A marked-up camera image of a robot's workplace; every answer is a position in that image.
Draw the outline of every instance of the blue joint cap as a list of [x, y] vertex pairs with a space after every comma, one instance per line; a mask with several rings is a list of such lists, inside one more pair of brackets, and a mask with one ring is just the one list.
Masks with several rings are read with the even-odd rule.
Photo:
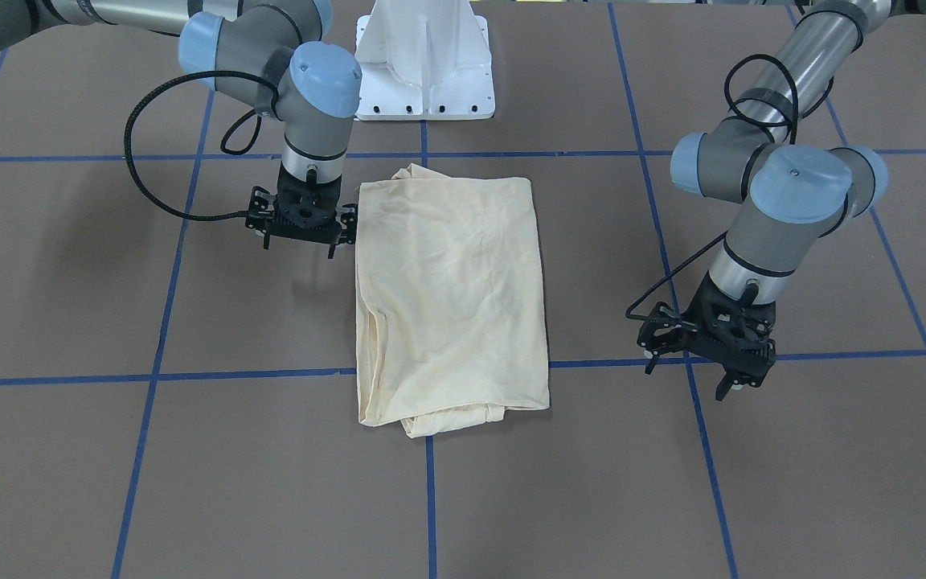
[[852, 170], [838, 157], [812, 146], [782, 146], [769, 155], [749, 184], [760, 211], [787, 224], [815, 224], [845, 203]]
[[[177, 42], [177, 62], [181, 70], [191, 74], [216, 70], [216, 47], [220, 41], [223, 18], [210, 12], [198, 12], [188, 19]], [[199, 78], [211, 91], [216, 90], [216, 78]]]
[[874, 171], [874, 198], [871, 200], [871, 207], [874, 207], [874, 204], [885, 196], [885, 190], [888, 190], [888, 165], [885, 165], [885, 160], [881, 158], [881, 155], [875, 153], [874, 150], [870, 150], [870, 148], [865, 146], [847, 146], [846, 148], [851, 148], [856, 153], [859, 153], [861, 157], [867, 160], [867, 164], [870, 164], [872, 171]]
[[363, 70], [345, 48], [305, 43], [295, 48], [288, 67], [302, 98], [331, 117], [348, 118], [359, 109]]
[[706, 133], [685, 135], [670, 155], [670, 180], [681, 190], [703, 197], [699, 186], [699, 144]]
[[331, 7], [330, 0], [313, 0], [320, 14], [320, 37], [327, 36], [330, 32], [331, 25], [334, 25], [334, 8]]

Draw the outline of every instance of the floor tile square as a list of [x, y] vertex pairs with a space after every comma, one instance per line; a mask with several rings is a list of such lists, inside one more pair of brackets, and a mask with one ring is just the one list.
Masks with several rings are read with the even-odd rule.
[[[903, 47], [924, 48], [911, 58], [894, 58]], [[888, 19], [846, 60], [835, 84], [841, 94], [834, 93], [834, 109], [849, 143], [926, 148], [926, 15]]]
[[781, 362], [708, 396], [739, 575], [926, 577], [926, 356]]
[[146, 388], [0, 386], [0, 577], [109, 577]]
[[425, 457], [350, 376], [162, 382], [122, 576], [426, 576]]
[[550, 381], [551, 410], [435, 437], [438, 576], [730, 577], [684, 367]]
[[[2, 65], [0, 155], [123, 154], [133, 107], [182, 74], [176, 38], [123, 26], [41, 32]], [[199, 82], [160, 96], [136, 124], [135, 154], [194, 154], [206, 99]]]
[[[409, 158], [346, 161], [342, 203], [363, 181], [389, 179]], [[245, 209], [249, 191], [275, 191], [277, 160], [205, 161], [194, 212]], [[244, 220], [190, 224], [184, 240], [166, 355], [168, 372], [352, 368], [355, 254], [342, 246], [262, 239]]]
[[[182, 205], [191, 162], [140, 169]], [[0, 378], [150, 372], [180, 227], [122, 162], [0, 162]]]

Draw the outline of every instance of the white fabric cover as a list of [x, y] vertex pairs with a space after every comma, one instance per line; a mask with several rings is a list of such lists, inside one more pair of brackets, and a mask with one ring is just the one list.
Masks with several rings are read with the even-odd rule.
[[360, 187], [356, 363], [360, 424], [409, 437], [548, 408], [530, 181], [410, 165]]

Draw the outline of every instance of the cloth fold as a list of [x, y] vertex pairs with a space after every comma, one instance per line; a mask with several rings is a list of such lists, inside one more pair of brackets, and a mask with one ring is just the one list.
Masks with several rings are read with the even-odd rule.
[[409, 437], [548, 408], [530, 181], [410, 165], [360, 187], [356, 362], [360, 424]]

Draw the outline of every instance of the black gripper mount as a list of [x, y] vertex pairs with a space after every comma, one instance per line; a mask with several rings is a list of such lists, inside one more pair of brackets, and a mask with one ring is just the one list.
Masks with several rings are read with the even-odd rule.
[[331, 259], [342, 243], [356, 243], [357, 206], [349, 203], [338, 209], [341, 189], [342, 177], [318, 184], [316, 170], [311, 169], [301, 181], [282, 166], [276, 195], [252, 188], [245, 227], [264, 237], [264, 249], [269, 249], [271, 237], [299, 239], [329, 245]]
[[659, 356], [688, 351], [723, 366], [716, 400], [723, 400], [732, 386], [759, 388], [776, 362], [776, 346], [769, 338], [776, 307], [774, 302], [751, 305], [758, 292], [760, 287], [749, 282], [741, 299], [734, 300], [706, 275], [684, 315], [658, 302], [638, 332], [638, 344], [650, 356], [645, 373], [653, 373]]

